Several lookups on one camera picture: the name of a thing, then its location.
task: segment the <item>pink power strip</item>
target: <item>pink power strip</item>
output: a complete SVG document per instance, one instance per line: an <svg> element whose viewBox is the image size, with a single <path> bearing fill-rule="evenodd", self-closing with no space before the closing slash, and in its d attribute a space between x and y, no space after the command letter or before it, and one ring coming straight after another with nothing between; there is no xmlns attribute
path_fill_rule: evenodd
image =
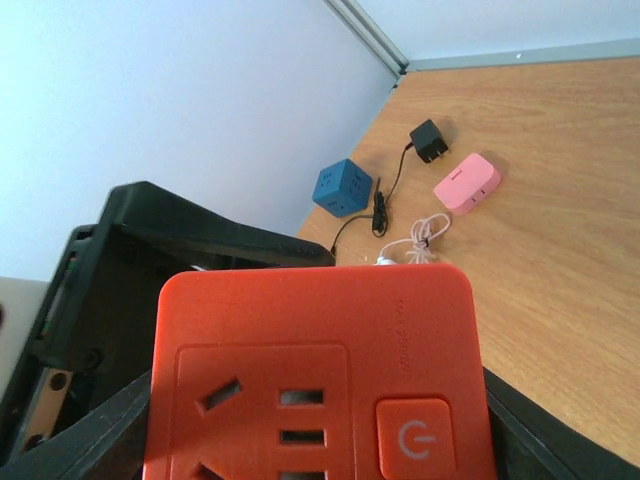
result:
<svg viewBox="0 0 640 480"><path fill-rule="evenodd" d="M436 185L433 193L453 214L463 215L494 191L500 180L496 167L472 153Z"/></svg>

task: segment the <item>cable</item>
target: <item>cable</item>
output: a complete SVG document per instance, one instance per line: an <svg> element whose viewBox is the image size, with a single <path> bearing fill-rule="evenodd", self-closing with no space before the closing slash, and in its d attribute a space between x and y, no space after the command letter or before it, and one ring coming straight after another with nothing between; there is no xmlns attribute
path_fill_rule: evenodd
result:
<svg viewBox="0 0 640 480"><path fill-rule="evenodd" d="M431 231L431 222L440 217L444 218L446 223L440 230L433 233ZM378 263L380 263L381 260L386 260L384 252L387 248L406 242L411 242L413 244L413 249L406 253L412 257L411 260L409 260L409 263L429 263L436 256L431 252L431 250L429 250L431 242L449 230L450 226L451 218L446 213L436 213L430 217L421 218L411 227L411 238L396 240L395 242L391 242L382 247L382 250L380 250L380 254L378 255Z"/></svg>
<svg viewBox="0 0 640 480"><path fill-rule="evenodd" d="M338 243L338 238L340 237L340 234L342 233L342 231L351 222L353 222L354 220L359 220L360 218L373 218L373 215L356 215L355 217L351 217L349 220L344 222L342 227L340 227L340 230L338 230L338 233L336 233L336 236L333 239L333 243L331 244L331 249L329 250L331 252L331 255L333 255L334 257L336 256L336 243Z"/></svg>
<svg viewBox="0 0 640 480"><path fill-rule="evenodd" d="M398 185L398 180L400 180L400 174L402 173L402 165L404 164L404 155L405 153L407 153L407 150L409 150L411 147L413 147L413 143L412 142L407 143L407 145L404 147L404 150L402 151L402 155L400 155L400 164L398 165L398 174L396 175L396 179L393 182L393 187L391 187L391 191L389 192L389 195L387 195L387 202L391 200L391 195L393 195L393 192L396 189L396 185Z"/></svg>
<svg viewBox="0 0 640 480"><path fill-rule="evenodd" d="M389 227L389 214L387 212L387 206L389 205L391 195L393 195L393 192L398 185L398 180L400 180L402 166L404 165L404 156L407 153L407 150L409 150L411 147L413 147L413 143L409 142L404 147L404 150L402 150L402 155L400 155L400 163L398 164L398 173L396 174L396 179L394 180L393 186L391 187L391 190L389 191L389 194L386 198L380 191L380 178L378 178L378 181L376 182L376 190L373 193L373 214L356 215L355 217L351 217L344 223L344 225L342 225L342 227L340 227L340 230L338 230L338 233L336 233L336 236L333 239L333 243L331 244L330 252L334 257L336 256L336 244L338 243L340 234L345 229L345 227L354 220L358 220L360 218L371 218L371 233L373 233L374 236L381 238L384 237L384 235L387 233L387 228Z"/></svg>

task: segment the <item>metal trim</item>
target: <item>metal trim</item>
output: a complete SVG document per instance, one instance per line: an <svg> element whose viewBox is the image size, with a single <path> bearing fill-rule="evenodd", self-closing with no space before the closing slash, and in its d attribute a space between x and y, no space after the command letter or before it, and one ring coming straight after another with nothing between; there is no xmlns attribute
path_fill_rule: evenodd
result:
<svg viewBox="0 0 640 480"><path fill-rule="evenodd" d="M324 0L324 2L396 79L404 75L409 60L356 0Z"/></svg>
<svg viewBox="0 0 640 480"><path fill-rule="evenodd" d="M635 57L640 55L640 38L610 42L584 43L566 47L515 50L512 52L467 55L461 57L412 60L408 72L460 68L527 65L534 63L577 62L606 58Z"/></svg>

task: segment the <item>power strip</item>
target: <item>power strip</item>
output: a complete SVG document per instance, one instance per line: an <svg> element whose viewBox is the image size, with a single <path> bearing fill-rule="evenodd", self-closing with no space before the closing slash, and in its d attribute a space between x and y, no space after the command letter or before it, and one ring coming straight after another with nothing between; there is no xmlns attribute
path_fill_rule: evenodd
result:
<svg viewBox="0 0 640 480"><path fill-rule="evenodd" d="M173 277L144 478L495 480L468 280L444 264Z"/></svg>

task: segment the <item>power button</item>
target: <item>power button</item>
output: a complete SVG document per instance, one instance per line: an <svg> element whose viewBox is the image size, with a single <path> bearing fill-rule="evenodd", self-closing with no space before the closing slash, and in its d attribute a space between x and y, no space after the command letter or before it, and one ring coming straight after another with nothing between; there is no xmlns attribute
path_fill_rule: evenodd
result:
<svg viewBox="0 0 640 480"><path fill-rule="evenodd" d="M382 400L376 417L384 478L444 480L455 473L451 412L444 400Z"/></svg>

